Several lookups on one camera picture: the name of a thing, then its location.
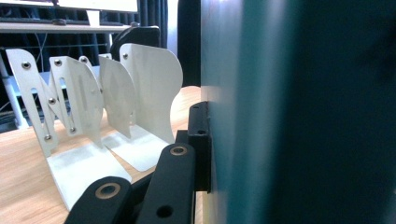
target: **bolt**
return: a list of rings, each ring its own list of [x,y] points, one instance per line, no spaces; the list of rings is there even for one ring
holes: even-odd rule
[[[52,138],[52,136],[50,134],[46,134],[46,136],[44,136],[44,140],[49,141]]]
[[[24,69],[29,69],[31,66],[32,65],[30,63],[28,63],[28,62],[23,62],[22,63],[22,68],[24,68]]]
[[[81,59],[81,62],[82,62],[82,63],[87,63],[87,62],[88,62],[88,59],[87,59],[87,58],[82,58],[82,59]]]
[[[59,60],[59,59],[55,60],[54,63],[55,63],[55,65],[58,66],[58,67],[62,65],[62,61]]]
[[[56,100],[54,99],[54,98],[49,98],[49,104],[50,105],[55,105],[55,103],[56,103]]]

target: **black clamp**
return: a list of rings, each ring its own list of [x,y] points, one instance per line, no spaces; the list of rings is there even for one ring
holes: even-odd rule
[[[210,192],[211,136],[207,102],[190,108],[189,129],[177,131],[155,172],[132,185],[105,177],[78,199],[65,223],[193,223],[195,191]]]

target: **monitor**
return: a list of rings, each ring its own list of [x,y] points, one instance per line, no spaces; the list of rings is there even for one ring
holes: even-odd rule
[[[119,12],[137,12],[136,1],[124,0],[56,0],[59,7],[79,8],[87,10],[106,10]]]
[[[64,7],[86,10],[137,12],[136,1],[123,0],[0,0],[2,5],[20,7]]]
[[[51,0],[1,0],[0,4],[20,7],[53,7]]]

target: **wooden surface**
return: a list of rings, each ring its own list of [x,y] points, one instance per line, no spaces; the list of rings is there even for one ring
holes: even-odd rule
[[[171,109],[174,134],[186,130],[191,105],[201,101],[197,87],[183,88],[175,98]],[[55,130],[60,134],[57,152],[90,143],[85,137],[69,138],[64,126],[56,121]],[[114,133],[104,119],[102,136]],[[154,168],[138,172],[113,153],[116,159],[132,176],[139,180]],[[197,199],[196,223],[202,223],[201,197]],[[0,223],[63,223],[67,210],[50,174],[35,137],[33,128],[0,134]]]

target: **teal wall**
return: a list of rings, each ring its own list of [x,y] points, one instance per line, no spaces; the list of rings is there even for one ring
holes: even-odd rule
[[[202,1],[217,223],[394,220],[395,21],[395,1]]]

